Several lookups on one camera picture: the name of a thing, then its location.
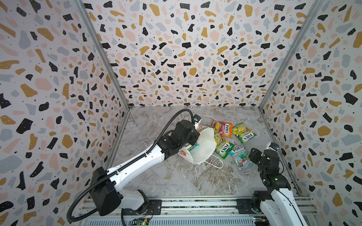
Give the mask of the orange pink Fox's candy bag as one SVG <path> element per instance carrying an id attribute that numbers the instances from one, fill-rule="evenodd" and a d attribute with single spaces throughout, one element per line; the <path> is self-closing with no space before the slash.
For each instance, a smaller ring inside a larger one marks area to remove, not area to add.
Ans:
<path id="1" fill-rule="evenodd" d="M 212 122 L 211 127 L 214 130 L 214 134 L 219 134 L 222 137 L 231 137 L 232 136 L 232 130 L 233 130 L 232 123 L 214 120 Z"/>

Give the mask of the green Fox's candy bag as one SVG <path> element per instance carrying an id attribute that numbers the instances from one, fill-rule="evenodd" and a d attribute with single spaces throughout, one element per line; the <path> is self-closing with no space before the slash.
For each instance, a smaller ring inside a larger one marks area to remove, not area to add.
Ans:
<path id="1" fill-rule="evenodd" d="M 219 134 L 214 135 L 216 141 L 216 153 L 223 159 L 225 159 L 228 154 L 233 150 L 235 145 L 230 143 L 228 140 L 220 136 Z"/>
<path id="2" fill-rule="evenodd" d="M 233 127 L 233 135 L 235 135 L 242 144 L 257 136 L 244 122 Z"/>

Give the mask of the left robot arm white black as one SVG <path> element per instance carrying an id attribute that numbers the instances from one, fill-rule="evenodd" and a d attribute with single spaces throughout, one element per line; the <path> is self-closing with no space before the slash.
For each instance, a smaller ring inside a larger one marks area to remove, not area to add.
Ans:
<path id="1" fill-rule="evenodd" d="M 195 116 L 195 122 L 181 120 L 172 131 L 168 131 L 144 152 L 120 164 L 105 170 L 99 167 L 93 172 L 91 184 L 101 182 L 90 191 L 90 196 L 100 216 L 105 216 L 118 207 L 129 209 L 137 214 L 143 214 L 149 206 L 149 199 L 142 190 L 129 191 L 124 186 L 150 167 L 163 162 L 177 154 L 186 145 L 196 144 L 199 133 L 200 117 Z"/>

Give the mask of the teal mint Fox's candy bag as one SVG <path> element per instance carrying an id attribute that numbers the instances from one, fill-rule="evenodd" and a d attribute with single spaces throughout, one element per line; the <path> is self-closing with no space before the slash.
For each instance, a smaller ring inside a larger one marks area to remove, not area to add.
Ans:
<path id="1" fill-rule="evenodd" d="M 253 163 L 249 158 L 249 151 L 243 145 L 231 150 L 230 155 L 240 171 L 247 170 L 253 166 Z"/>

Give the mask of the white paper bag floral print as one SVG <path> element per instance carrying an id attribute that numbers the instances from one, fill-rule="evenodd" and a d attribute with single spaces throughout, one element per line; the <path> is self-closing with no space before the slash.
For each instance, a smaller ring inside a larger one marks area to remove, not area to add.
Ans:
<path id="1" fill-rule="evenodd" d="M 193 145 L 187 144 L 178 152 L 178 155 L 194 165 L 201 165 L 202 163 L 207 163 L 217 169 L 222 169 L 224 166 L 222 160 L 219 157 L 213 155 L 217 144 L 214 139 L 213 128 L 200 125 L 197 131 L 200 133 L 200 135 L 195 144 L 199 144 L 199 147 L 189 152 L 187 149 Z M 215 166 L 207 161 L 211 156 L 215 157 L 220 161 L 220 167 Z"/>

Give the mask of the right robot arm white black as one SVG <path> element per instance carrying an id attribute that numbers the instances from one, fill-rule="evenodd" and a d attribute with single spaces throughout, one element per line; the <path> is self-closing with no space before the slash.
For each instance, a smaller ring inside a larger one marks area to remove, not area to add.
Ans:
<path id="1" fill-rule="evenodd" d="M 270 226 L 306 226 L 291 186 L 280 169 L 282 162 L 277 153 L 279 146 L 270 143 L 264 151 L 252 148 L 249 159 L 257 166 L 266 191 L 255 191 L 251 208 L 254 213 L 264 214 Z"/>

